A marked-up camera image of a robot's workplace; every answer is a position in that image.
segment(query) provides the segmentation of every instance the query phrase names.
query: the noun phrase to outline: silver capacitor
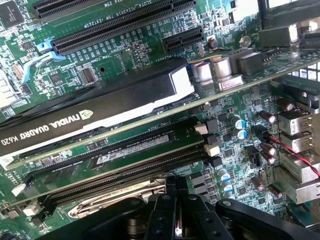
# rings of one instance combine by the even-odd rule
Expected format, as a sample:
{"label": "silver capacitor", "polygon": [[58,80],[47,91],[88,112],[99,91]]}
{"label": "silver capacitor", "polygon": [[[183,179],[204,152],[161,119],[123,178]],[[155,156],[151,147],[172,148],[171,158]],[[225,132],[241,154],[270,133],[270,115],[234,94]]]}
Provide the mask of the silver capacitor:
{"label": "silver capacitor", "polygon": [[196,72],[199,77],[199,82],[201,86],[205,86],[208,84],[212,84],[214,81],[212,72],[211,72],[211,65],[210,62],[203,62],[196,66]]}
{"label": "silver capacitor", "polygon": [[200,64],[203,64],[204,61],[200,61],[200,62],[197,62],[197,63],[194,63],[191,65],[191,70],[192,70],[192,73],[193,73],[193,77],[194,77],[194,81],[196,81],[197,83],[199,83],[199,76],[198,76],[198,72],[197,72],[197,66],[200,65]]}
{"label": "silver capacitor", "polygon": [[213,68],[219,81],[229,79],[232,74],[230,59],[228,57],[222,57],[213,61]]}

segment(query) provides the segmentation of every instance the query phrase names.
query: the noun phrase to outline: label sticker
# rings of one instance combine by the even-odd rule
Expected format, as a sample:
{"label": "label sticker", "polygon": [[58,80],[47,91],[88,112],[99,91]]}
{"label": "label sticker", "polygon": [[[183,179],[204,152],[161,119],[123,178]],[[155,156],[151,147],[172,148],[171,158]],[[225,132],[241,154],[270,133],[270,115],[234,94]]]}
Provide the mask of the label sticker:
{"label": "label sticker", "polygon": [[145,150],[154,146],[157,146],[159,144],[163,144],[169,141],[169,136],[168,135],[164,135],[155,139],[151,139],[149,141],[145,141],[141,144],[138,145],[134,145],[134,146],[130,146],[128,148],[119,150],[119,151],[115,151],[113,153],[101,156],[98,158],[98,161],[96,162],[96,164],[103,164],[105,162],[114,160],[114,159],[118,159],[118,158],[122,158],[124,156],[139,152],[141,150]]}

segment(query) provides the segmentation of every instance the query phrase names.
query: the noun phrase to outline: integrated circuit chip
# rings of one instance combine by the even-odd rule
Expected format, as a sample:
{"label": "integrated circuit chip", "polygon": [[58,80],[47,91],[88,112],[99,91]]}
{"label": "integrated circuit chip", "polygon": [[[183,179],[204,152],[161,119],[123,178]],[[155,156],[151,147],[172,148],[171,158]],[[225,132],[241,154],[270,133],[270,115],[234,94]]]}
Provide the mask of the integrated circuit chip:
{"label": "integrated circuit chip", "polygon": [[15,1],[7,1],[0,4],[0,9],[0,19],[7,29],[25,21]]}

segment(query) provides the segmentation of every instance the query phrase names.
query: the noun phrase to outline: expansion slot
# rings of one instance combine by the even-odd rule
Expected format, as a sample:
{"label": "expansion slot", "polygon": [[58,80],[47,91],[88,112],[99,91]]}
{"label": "expansion slot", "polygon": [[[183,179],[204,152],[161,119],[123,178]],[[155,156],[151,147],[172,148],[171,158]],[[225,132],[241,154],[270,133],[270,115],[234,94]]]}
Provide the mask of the expansion slot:
{"label": "expansion slot", "polygon": [[166,53],[171,53],[192,44],[202,42],[204,39],[205,36],[202,27],[197,26],[188,31],[184,31],[162,39],[162,45]]}
{"label": "expansion slot", "polygon": [[32,4],[33,13],[42,22],[50,22],[104,0],[42,0]]}
{"label": "expansion slot", "polygon": [[162,0],[123,16],[113,18],[77,33],[52,41],[57,55],[66,55],[79,49],[100,43],[136,28],[187,11],[197,4],[195,0]]}

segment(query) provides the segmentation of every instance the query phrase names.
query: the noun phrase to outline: graphics card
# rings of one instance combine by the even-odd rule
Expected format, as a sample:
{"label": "graphics card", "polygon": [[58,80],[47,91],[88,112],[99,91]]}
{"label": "graphics card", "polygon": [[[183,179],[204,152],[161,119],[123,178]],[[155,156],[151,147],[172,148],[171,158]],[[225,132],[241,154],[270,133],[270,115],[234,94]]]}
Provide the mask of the graphics card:
{"label": "graphics card", "polygon": [[187,61],[172,57],[108,85],[96,83],[0,123],[0,156],[11,158],[100,127],[110,127],[194,92]]}

